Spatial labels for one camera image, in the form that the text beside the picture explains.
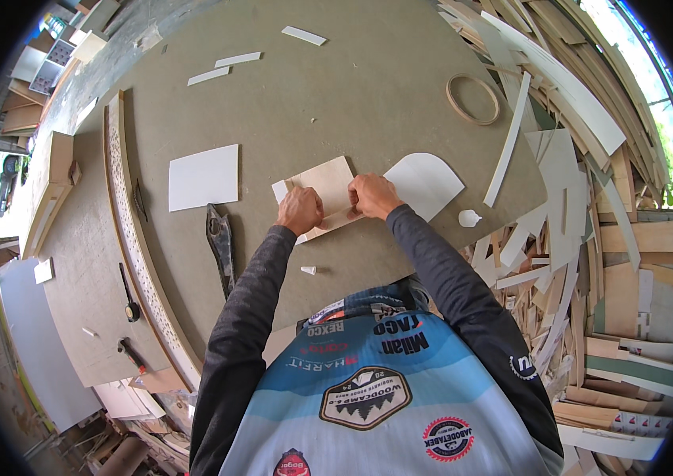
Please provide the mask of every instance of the curved wooden beam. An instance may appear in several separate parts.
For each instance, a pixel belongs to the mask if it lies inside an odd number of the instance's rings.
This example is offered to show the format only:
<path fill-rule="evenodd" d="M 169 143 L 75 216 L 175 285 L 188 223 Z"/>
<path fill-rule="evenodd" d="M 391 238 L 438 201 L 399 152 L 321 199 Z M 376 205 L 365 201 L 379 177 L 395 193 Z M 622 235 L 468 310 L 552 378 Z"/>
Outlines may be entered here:
<path fill-rule="evenodd" d="M 124 92 L 104 108 L 103 146 L 106 188 L 112 209 L 117 241 L 141 310 L 154 330 L 170 364 L 190 392 L 198 390 L 201 361 L 183 333 L 151 261 L 141 222 L 133 210 L 132 181 L 125 147 Z"/>

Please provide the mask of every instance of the wooden hoop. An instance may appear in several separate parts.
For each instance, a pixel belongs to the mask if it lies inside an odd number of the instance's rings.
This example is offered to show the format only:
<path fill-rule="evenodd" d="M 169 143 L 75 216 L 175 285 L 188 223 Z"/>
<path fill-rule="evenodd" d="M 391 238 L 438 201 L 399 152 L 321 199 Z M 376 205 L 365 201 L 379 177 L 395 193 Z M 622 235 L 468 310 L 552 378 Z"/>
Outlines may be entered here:
<path fill-rule="evenodd" d="M 476 119 L 475 117 L 471 117 L 466 111 L 455 101 L 455 98 L 453 98 L 453 93 L 450 90 L 450 86 L 453 84 L 453 80 L 458 79 L 458 78 L 468 78 L 472 79 L 473 81 L 476 81 L 477 83 L 481 84 L 482 87 L 489 93 L 489 96 L 493 99 L 493 103 L 495 105 L 495 114 L 493 115 L 492 119 L 487 119 L 487 120 L 482 120 L 482 119 Z M 445 88 L 445 92 L 447 92 L 447 100 L 450 101 L 450 104 L 453 106 L 453 109 L 465 120 L 472 122 L 474 124 L 477 124 L 479 126 L 489 126 L 492 124 L 495 120 L 498 119 L 500 116 L 500 103 L 498 102 L 498 96 L 495 95 L 495 92 L 492 87 L 490 87 L 489 84 L 485 83 L 479 78 L 476 78 L 472 75 L 467 75 L 465 73 L 461 73 L 459 75 L 455 75 L 452 78 L 450 78 L 447 81 L 447 87 Z"/>

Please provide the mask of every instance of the sleeve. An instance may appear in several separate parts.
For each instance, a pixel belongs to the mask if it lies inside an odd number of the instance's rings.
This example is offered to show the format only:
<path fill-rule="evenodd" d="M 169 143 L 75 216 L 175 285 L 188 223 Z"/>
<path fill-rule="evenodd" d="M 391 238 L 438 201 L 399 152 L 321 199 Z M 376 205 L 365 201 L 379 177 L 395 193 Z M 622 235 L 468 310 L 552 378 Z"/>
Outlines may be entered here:
<path fill-rule="evenodd" d="M 532 367 L 529 350 L 511 313 L 466 260 L 409 205 L 393 210 L 387 225 L 446 322 L 493 376 L 532 438 L 563 458 L 550 400 L 537 370 L 528 370 Z M 520 363 L 525 372 L 512 367 Z"/>
<path fill-rule="evenodd" d="M 191 474 L 217 474 L 265 372 L 263 350 L 297 236 L 272 226 L 236 282 L 207 343 L 191 430 Z"/>

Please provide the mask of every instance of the vehicle wheel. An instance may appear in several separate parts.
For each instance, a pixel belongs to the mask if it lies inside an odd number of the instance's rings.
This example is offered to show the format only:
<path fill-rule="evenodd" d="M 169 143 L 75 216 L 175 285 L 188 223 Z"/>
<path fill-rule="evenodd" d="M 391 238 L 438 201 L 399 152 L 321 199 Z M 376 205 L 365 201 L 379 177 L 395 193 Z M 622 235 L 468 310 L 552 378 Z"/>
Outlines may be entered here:
<path fill-rule="evenodd" d="M 18 155 L 9 155 L 4 159 L 4 174 L 12 177 L 17 174 L 17 169 L 19 166 L 19 156 Z"/>

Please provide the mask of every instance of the long-sleeve shirt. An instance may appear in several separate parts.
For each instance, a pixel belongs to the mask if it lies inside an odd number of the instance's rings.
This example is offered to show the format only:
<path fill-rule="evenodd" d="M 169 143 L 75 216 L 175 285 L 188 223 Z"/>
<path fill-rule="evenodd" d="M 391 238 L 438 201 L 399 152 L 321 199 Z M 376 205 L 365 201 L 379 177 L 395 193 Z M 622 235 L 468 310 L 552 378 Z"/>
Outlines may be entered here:
<path fill-rule="evenodd" d="M 560 474 L 550 401 L 511 314 L 408 205 L 387 226 L 445 319 L 328 321 L 265 370 L 297 238 L 271 227 L 208 341 L 192 476 Z"/>

